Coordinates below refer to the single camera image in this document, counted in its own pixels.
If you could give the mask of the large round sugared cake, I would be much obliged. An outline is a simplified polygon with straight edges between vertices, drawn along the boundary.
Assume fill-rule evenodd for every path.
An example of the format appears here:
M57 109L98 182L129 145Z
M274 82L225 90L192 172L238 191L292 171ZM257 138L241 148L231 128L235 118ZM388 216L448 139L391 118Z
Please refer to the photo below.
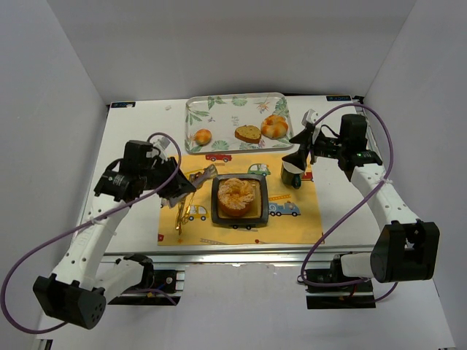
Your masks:
M230 178L220 183L217 191L220 209L231 217L242 217L252 207L255 200L253 185L238 178Z

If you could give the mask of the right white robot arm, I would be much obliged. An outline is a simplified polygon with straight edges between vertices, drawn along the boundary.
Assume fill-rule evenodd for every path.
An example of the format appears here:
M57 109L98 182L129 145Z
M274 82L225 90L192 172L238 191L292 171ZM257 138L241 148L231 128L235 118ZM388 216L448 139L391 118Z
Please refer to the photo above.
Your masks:
M369 253L341 258L343 281L328 288L427 280L433 276L439 229L423 222L401 199L388 177L391 165L367 149L366 118L344 114L338 133L326 136L320 120L305 120L288 155L229 155L226 163L202 155L179 156L180 173L193 192L181 203L166 201L158 242L166 246L211 244L308 244L315 250L329 237L314 182L302 179L320 157L335 159L360 192L380 235Z

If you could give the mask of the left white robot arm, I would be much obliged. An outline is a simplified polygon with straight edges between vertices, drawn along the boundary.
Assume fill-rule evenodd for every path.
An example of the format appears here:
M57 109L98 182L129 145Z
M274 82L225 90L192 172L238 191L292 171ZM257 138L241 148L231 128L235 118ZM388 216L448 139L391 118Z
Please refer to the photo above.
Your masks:
M89 225L78 231L50 276L34 282L34 294L47 316L90 330L109 302L127 291L154 286L153 261L142 254L126 255L107 272L97 272L117 227L144 194L154 193L172 208L217 175L210 165L185 176L181 161L166 155L168 144L166 137L155 143L128 141L123 156L105 168L94 188Z

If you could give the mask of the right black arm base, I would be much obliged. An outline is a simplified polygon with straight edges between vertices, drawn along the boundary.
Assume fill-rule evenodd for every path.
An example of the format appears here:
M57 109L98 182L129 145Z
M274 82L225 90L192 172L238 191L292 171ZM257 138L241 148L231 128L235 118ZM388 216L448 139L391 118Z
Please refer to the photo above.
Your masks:
M308 310L344 310L376 308L374 289L371 281L348 286L330 287L331 283L352 281L354 278L338 276L335 279L331 269L308 269L308 281L325 284L324 287L306 286L306 307Z

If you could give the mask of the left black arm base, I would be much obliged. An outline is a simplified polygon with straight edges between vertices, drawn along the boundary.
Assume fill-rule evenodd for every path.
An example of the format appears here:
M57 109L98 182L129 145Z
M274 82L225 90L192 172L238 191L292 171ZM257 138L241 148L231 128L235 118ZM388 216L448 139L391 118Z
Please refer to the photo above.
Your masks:
M185 283L184 270L156 270L153 284L143 292L133 287L109 304L116 306L176 306Z

